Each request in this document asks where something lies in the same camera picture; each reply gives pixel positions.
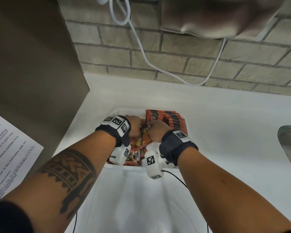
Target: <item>tribal tattoo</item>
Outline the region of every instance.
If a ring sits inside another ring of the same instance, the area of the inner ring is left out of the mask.
[[[75,215],[97,179],[92,163],[74,149],[65,149],[60,152],[48,161],[40,172],[48,173],[49,177],[55,177],[55,181],[62,182],[62,187],[67,189],[67,196],[62,201],[60,213],[65,213],[69,204],[74,199],[78,199],[77,206],[69,212],[67,219]]]

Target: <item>wrist strap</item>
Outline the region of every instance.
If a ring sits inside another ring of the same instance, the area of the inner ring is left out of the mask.
[[[109,133],[111,136],[115,137],[116,145],[115,147],[120,147],[122,144],[125,147],[129,146],[129,132],[131,130],[130,121],[121,115],[114,117],[107,117],[101,122],[101,125],[96,128],[95,131],[103,130]]]
[[[188,147],[194,147],[198,150],[197,145],[184,132],[181,130],[171,130],[162,137],[159,152],[168,162],[177,166],[179,156]]]

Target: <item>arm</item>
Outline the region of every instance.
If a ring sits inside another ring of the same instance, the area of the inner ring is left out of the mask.
[[[170,127],[162,121],[147,123],[153,141],[161,142]],[[284,233],[291,222],[260,194],[189,147],[178,159],[187,187],[214,233]]]
[[[132,137],[140,135],[139,117],[128,116]],[[2,200],[18,205],[29,217],[35,233],[64,232],[93,187],[116,140],[96,131],[63,150],[34,176]]]

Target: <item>right hand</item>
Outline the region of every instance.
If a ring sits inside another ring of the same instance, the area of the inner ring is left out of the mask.
[[[166,123],[160,120],[150,120],[146,124],[149,127],[147,132],[153,142],[161,143],[162,137],[166,134],[166,132],[171,130]]]

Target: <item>printed notice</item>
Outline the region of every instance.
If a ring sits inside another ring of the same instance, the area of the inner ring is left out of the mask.
[[[0,199],[18,186],[43,147],[0,117]]]

